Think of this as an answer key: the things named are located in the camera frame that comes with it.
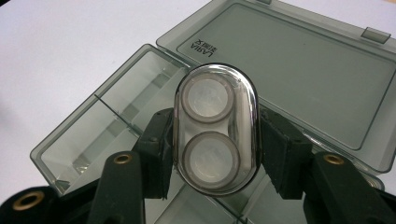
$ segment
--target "brass insert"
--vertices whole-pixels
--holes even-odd
[[[332,154],[328,154],[328,155],[324,155],[324,160],[331,163],[331,164],[335,164],[335,165],[342,165],[344,164],[344,160],[336,155],[332,155]]]
[[[12,208],[15,211],[24,211],[29,208],[32,208],[44,199],[44,192],[41,190],[29,192],[23,196],[21,196],[14,204],[12,204]]]
[[[124,164],[132,160],[131,155],[121,154],[118,157],[114,158],[114,162],[116,164]]]

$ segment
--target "box lid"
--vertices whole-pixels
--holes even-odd
[[[228,63],[261,104],[317,146],[387,172],[396,148],[396,40],[278,1],[212,1],[157,45],[190,65]]]

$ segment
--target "open storage box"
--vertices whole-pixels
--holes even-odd
[[[173,107],[180,80],[203,63],[244,71],[261,104],[295,124],[315,150],[343,154],[386,187],[375,176],[391,170],[396,148],[396,41],[387,34],[278,1],[219,0],[157,45],[143,46],[32,151],[60,195],[99,178],[109,155],[131,150],[151,116]],[[269,182],[261,169],[248,188],[215,200],[173,174],[167,201],[146,200],[148,223],[261,223],[264,202],[276,201]],[[304,221],[288,214],[285,223],[288,216]]]

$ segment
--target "white background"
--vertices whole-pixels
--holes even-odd
[[[0,203],[48,185],[30,151],[142,45],[155,45],[207,2],[11,0],[0,7]],[[285,2],[396,35],[393,0]]]

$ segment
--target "round lens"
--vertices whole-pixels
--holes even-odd
[[[224,134],[201,133],[187,144],[184,164],[192,182],[200,188],[217,189],[235,178],[239,154]]]
[[[190,117],[201,122],[214,122],[229,114],[233,107],[233,89],[225,78],[201,74],[186,82],[182,104]]]

